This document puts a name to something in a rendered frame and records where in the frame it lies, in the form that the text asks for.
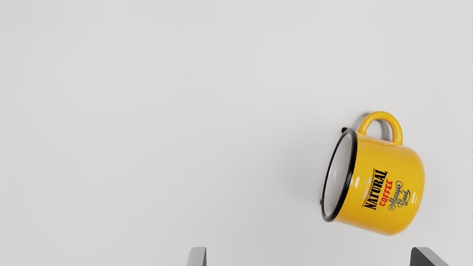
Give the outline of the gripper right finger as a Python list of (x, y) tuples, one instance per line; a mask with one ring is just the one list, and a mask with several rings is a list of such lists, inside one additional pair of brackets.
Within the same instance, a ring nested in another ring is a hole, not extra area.
[(411, 250), (410, 266), (448, 266), (432, 249), (422, 246)]

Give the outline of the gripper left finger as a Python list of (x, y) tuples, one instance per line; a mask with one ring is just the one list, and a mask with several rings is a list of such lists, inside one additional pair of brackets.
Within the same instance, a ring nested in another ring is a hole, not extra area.
[(207, 249), (204, 246), (195, 246), (190, 249), (186, 266), (207, 266)]

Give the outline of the yellow enamel mug black rim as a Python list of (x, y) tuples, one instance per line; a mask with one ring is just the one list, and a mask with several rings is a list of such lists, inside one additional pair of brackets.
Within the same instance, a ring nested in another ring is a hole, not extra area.
[(423, 197), (421, 157), (404, 146), (390, 113), (368, 114), (357, 130), (345, 128), (324, 179), (321, 216), (381, 235), (397, 235), (414, 220)]

